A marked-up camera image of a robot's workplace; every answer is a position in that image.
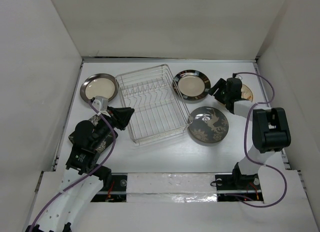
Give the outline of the black gold rimmed plate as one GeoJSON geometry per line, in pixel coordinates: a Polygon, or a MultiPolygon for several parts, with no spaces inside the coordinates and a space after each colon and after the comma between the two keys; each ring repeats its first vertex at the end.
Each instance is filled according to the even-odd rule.
{"type": "Polygon", "coordinates": [[[187,101],[204,99],[211,88],[210,79],[198,70],[183,70],[172,80],[173,91],[178,97],[187,101]]]}

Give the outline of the cream bird painted plate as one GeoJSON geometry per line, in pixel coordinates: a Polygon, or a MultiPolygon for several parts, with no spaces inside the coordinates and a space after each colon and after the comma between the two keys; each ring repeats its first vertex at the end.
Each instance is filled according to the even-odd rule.
{"type": "MultiPolygon", "coordinates": [[[[227,86],[225,85],[224,95],[226,94],[226,92],[227,92],[227,86]]],[[[254,99],[253,92],[245,84],[242,84],[242,87],[241,87],[241,98],[244,99],[244,100],[249,100],[250,102],[252,102],[253,99],[254,99]]]]}

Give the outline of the black square floral plate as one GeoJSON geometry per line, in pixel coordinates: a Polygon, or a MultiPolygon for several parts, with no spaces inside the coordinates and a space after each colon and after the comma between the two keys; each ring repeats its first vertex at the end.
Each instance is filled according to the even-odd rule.
{"type": "Polygon", "coordinates": [[[114,141],[110,128],[97,114],[80,121],[68,139],[75,149],[91,154],[101,154],[114,141]]]}

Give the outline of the silver rimmed cream plate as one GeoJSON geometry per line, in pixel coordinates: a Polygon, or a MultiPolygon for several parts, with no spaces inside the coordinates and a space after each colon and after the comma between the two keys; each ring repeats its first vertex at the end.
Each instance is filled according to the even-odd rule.
{"type": "Polygon", "coordinates": [[[79,94],[87,102],[96,96],[112,101],[118,94],[118,81],[107,73],[98,73],[88,77],[80,86],[79,94]]]}

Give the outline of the dark grey deer plate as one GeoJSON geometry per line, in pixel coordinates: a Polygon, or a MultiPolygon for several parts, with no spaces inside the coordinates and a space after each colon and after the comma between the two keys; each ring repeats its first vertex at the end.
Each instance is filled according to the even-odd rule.
{"type": "Polygon", "coordinates": [[[202,106],[193,110],[188,117],[191,136],[202,143],[215,144],[229,132],[227,117],[217,108],[202,106]]]}

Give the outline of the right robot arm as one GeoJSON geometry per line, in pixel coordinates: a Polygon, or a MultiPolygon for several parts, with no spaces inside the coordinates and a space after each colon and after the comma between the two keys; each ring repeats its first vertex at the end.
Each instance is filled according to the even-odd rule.
{"type": "Polygon", "coordinates": [[[245,156],[231,174],[215,176],[219,190],[243,190],[258,179],[258,171],[275,152],[291,144],[286,112],[281,107],[269,108],[263,102],[253,103],[242,98],[242,81],[231,77],[219,79],[208,91],[234,115],[246,118],[245,131],[252,129],[252,146],[244,142],[245,156]]]}

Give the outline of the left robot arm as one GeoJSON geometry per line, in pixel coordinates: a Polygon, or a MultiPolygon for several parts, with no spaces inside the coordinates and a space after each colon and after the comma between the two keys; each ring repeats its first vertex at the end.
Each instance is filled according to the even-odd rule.
{"type": "Polygon", "coordinates": [[[125,130],[135,110],[108,106],[94,111],[94,116],[80,121],[70,134],[72,148],[58,192],[26,231],[71,232],[97,192],[112,187],[112,171],[98,159],[106,149],[114,150],[115,130],[125,130]]]}

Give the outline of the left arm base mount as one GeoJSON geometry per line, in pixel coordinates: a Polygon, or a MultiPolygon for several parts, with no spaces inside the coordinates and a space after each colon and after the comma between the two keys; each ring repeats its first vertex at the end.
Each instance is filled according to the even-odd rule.
{"type": "Polygon", "coordinates": [[[127,173],[113,173],[109,187],[101,189],[92,203],[124,203],[127,201],[127,173]]]}

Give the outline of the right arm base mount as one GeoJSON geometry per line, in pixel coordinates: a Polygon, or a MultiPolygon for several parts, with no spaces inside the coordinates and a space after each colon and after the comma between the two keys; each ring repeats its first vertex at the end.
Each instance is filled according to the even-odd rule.
{"type": "Polygon", "coordinates": [[[218,202],[262,202],[264,200],[257,174],[250,175],[239,184],[236,184],[231,173],[216,174],[210,185],[216,188],[218,202]]]}

